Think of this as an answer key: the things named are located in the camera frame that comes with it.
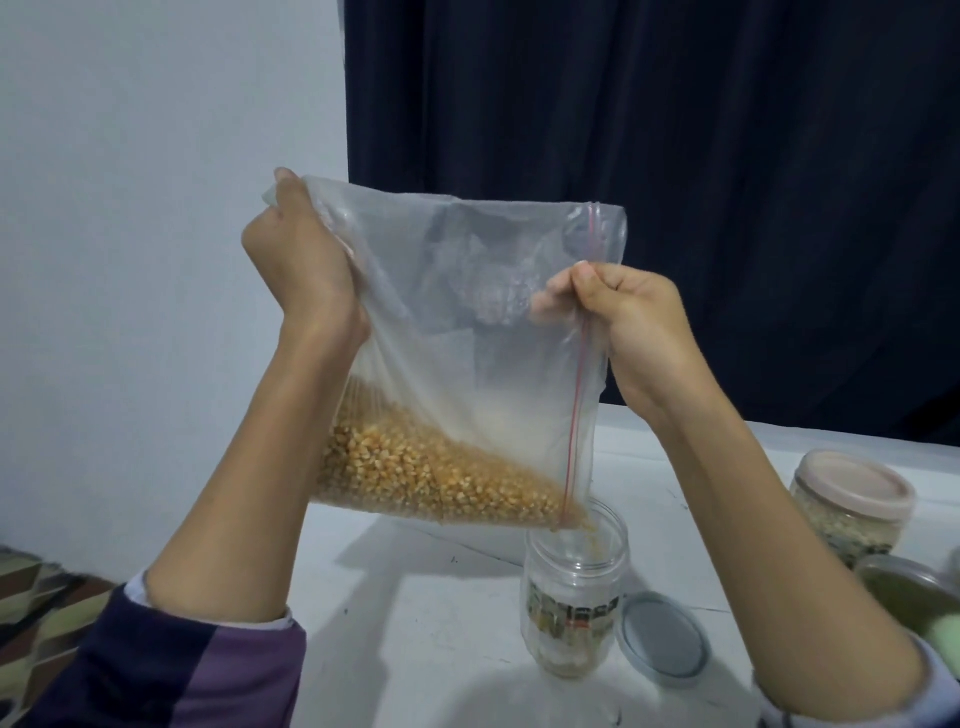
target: ziplock bag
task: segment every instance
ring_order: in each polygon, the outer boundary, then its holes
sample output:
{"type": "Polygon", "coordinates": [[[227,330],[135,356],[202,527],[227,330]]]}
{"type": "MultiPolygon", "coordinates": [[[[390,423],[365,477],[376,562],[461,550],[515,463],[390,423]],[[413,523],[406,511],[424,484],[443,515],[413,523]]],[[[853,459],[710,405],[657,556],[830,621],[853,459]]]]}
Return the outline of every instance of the ziplock bag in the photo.
{"type": "MultiPolygon", "coordinates": [[[[372,325],[314,499],[436,522],[581,525],[606,341],[531,298],[578,260],[620,262],[623,208],[397,195],[304,178],[363,280],[372,325]]],[[[276,204],[276,190],[264,199],[276,204]]]]}

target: table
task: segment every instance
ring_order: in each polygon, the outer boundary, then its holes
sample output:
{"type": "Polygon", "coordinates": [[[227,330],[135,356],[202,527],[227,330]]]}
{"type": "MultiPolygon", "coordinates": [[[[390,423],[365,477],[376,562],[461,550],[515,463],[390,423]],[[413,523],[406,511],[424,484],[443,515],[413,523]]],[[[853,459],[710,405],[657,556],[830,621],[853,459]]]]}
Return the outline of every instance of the table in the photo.
{"type": "MultiPolygon", "coordinates": [[[[960,545],[960,449],[752,426],[785,483],[817,447],[911,480],[920,505],[899,553],[940,568],[960,545]]],[[[588,680],[543,673],[519,632],[522,531],[313,506],[290,600],[309,635],[294,726],[754,725],[750,660],[656,438],[629,410],[604,405],[593,471],[593,492],[630,527],[642,586],[679,599],[708,631],[714,660],[695,689],[659,688],[616,648],[588,680]]]]}

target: curtain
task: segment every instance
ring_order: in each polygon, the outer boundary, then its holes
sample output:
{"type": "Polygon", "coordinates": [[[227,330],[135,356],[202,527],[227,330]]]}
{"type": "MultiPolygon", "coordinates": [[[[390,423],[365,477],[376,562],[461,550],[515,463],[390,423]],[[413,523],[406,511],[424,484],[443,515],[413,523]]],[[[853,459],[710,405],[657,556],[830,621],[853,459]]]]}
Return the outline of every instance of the curtain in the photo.
{"type": "Polygon", "coordinates": [[[960,3],[344,18],[352,182],[622,205],[747,419],[960,445],[960,3]]]}

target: pink lid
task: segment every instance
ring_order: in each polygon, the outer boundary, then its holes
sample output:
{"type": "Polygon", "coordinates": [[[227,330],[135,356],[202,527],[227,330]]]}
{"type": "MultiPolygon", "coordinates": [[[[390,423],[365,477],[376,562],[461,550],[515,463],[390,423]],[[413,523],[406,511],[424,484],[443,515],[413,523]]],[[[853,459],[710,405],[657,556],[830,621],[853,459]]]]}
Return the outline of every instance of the pink lid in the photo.
{"type": "Polygon", "coordinates": [[[899,473],[858,457],[815,449],[804,455],[797,479],[841,508],[880,521],[906,521],[916,492],[899,473]]]}

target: floor mat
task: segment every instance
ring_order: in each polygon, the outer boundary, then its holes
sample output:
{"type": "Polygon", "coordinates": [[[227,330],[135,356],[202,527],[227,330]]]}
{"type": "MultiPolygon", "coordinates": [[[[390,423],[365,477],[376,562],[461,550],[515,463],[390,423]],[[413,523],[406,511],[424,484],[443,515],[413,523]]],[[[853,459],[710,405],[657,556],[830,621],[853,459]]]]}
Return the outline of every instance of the floor mat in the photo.
{"type": "Polygon", "coordinates": [[[0,728],[70,664],[115,586],[0,546],[0,728]]]}

